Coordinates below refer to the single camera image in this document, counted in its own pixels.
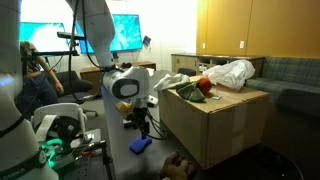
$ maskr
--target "cabinet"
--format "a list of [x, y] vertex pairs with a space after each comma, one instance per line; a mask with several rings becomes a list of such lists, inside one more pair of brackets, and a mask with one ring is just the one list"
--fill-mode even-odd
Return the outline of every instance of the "cabinet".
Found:
[[237, 55], [202, 55], [193, 53], [171, 54], [172, 72], [178, 72], [179, 68], [189, 68], [201, 75], [203, 71], [212, 68], [215, 65], [224, 65], [239, 59], [250, 61], [255, 68], [252, 78], [260, 75], [264, 57], [262, 56], [237, 56]]
[[[132, 63], [132, 66], [142, 66], [145, 68], [151, 68], [156, 70], [156, 63], [150, 62], [150, 61], [141, 61], [141, 62], [134, 62]], [[87, 80], [92, 83], [93, 89], [91, 89], [89, 92], [91, 94], [96, 94], [100, 90], [100, 79], [102, 78], [102, 72], [97, 67], [89, 67], [89, 68], [83, 68], [80, 71], [80, 77], [83, 80]]]

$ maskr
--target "person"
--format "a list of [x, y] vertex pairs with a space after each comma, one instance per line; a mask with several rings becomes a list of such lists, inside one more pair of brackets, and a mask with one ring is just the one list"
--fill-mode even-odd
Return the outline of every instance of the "person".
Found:
[[57, 94], [49, 84], [47, 75], [41, 73], [41, 67], [55, 82], [57, 92], [64, 92], [63, 86], [45, 60], [40, 56], [32, 57], [33, 52], [37, 52], [37, 49], [31, 42], [20, 42], [23, 87], [16, 98], [16, 106], [26, 119], [30, 119], [34, 111], [42, 105], [58, 103]]
[[164, 161], [160, 170], [162, 180], [188, 180], [195, 175], [195, 167], [179, 154], [172, 152]]

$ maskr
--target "blue sponge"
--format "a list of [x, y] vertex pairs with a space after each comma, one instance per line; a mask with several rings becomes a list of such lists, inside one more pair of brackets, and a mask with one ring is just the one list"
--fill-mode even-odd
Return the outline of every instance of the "blue sponge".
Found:
[[145, 139], [142, 139], [142, 136], [139, 136], [131, 144], [129, 144], [129, 149], [135, 154], [141, 153], [147, 146], [152, 142], [152, 139], [149, 136], [146, 136]]

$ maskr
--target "orange wall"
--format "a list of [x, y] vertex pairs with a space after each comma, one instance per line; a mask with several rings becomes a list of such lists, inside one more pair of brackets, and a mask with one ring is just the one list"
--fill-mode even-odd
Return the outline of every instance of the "orange wall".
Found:
[[207, 14], [198, 14], [207, 28], [198, 22], [197, 52], [320, 58], [318, 0], [199, 1], [207, 3]]

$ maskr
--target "wall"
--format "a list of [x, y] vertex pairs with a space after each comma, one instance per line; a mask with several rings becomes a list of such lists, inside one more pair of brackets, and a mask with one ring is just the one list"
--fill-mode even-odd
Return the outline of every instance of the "wall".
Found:
[[198, 14], [199, 53], [320, 57], [320, 1], [199, 1], [199, 11], [206, 10]]
[[[195, 52], [196, 2], [107, 0], [112, 13], [139, 14], [142, 38], [145, 35], [151, 38], [149, 47], [143, 47], [140, 51], [118, 53], [119, 62], [152, 61], [159, 70], [171, 70], [172, 53]], [[72, 11], [64, 0], [23, 0], [21, 21], [63, 22], [66, 32], [71, 32]], [[72, 59], [72, 69], [78, 73], [84, 67], [93, 66], [86, 55]], [[59, 57], [50, 58], [50, 63], [54, 64], [58, 60]], [[68, 57], [63, 57], [56, 69], [67, 70]]]

